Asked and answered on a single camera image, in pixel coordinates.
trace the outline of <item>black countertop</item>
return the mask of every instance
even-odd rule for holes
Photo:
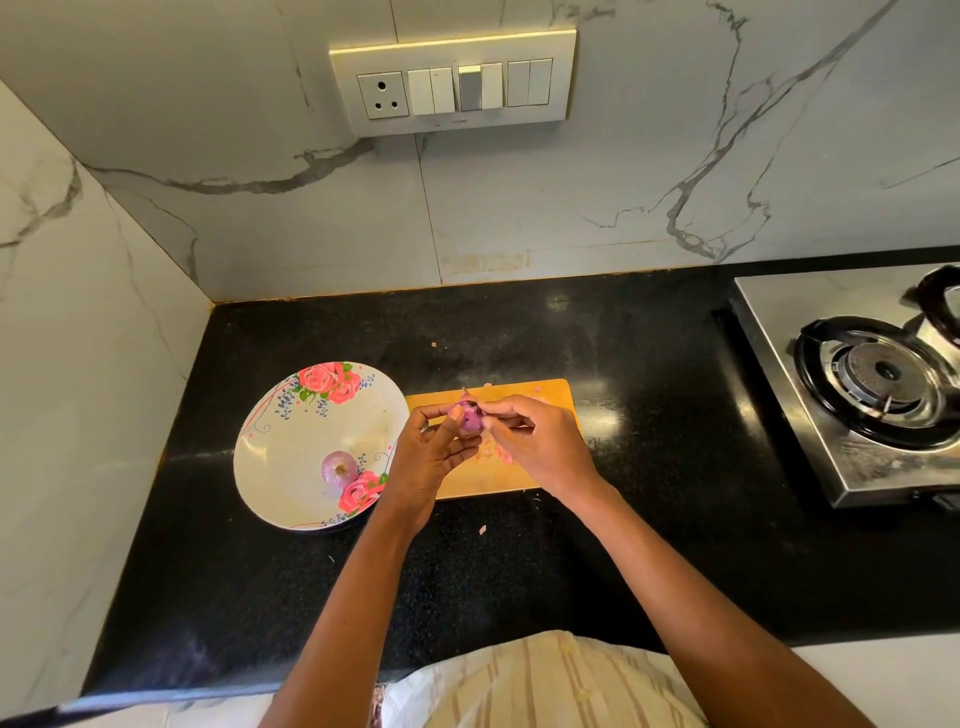
[[[361,528],[262,522],[234,486],[233,444],[273,384],[331,359],[372,364],[406,393],[568,379],[600,473],[788,643],[960,628],[960,521],[921,505],[832,510],[723,312],[735,276],[958,257],[954,247],[217,306],[84,695],[263,691],[285,676]],[[551,496],[442,501],[404,565],[382,676],[545,629],[660,648],[603,548]]]

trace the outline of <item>wooden cutting board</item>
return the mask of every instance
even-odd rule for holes
[[[545,379],[543,381],[525,381],[520,384],[496,384],[485,387],[470,387],[468,391],[480,401],[499,400],[509,395],[526,395],[556,404],[573,412],[573,396],[566,379]],[[431,392],[425,395],[410,395],[407,406],[410,409],[426,404],[443,404],[457,401],[462,390],[449,392]],[[509,455],[497,447],[490,435],[484,435],[480,452],[444,478],[437,498],[480,496],[486,493],[505,493],[536,488],[537,483],[517,463],[507,462]]]

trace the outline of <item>marble wall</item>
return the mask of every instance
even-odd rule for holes
[[[210,307],[0,84],[0,721],[80,693]]]
[[[326,57],[569,26],[564,122],[357,140]],[[954,243],[958,46],[954,0],[0,9],[0,78],[218,301]]]

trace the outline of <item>gas stove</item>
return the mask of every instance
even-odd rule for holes
[[[830,503],[960,508],[960,267],[735,283],[733,310]]]

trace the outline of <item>person's right hand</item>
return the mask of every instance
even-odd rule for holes
[[[480,402],[480,407],[488,413],[483,425],[497,444],[565,505],[602,482],[570,410],[522,395]]]

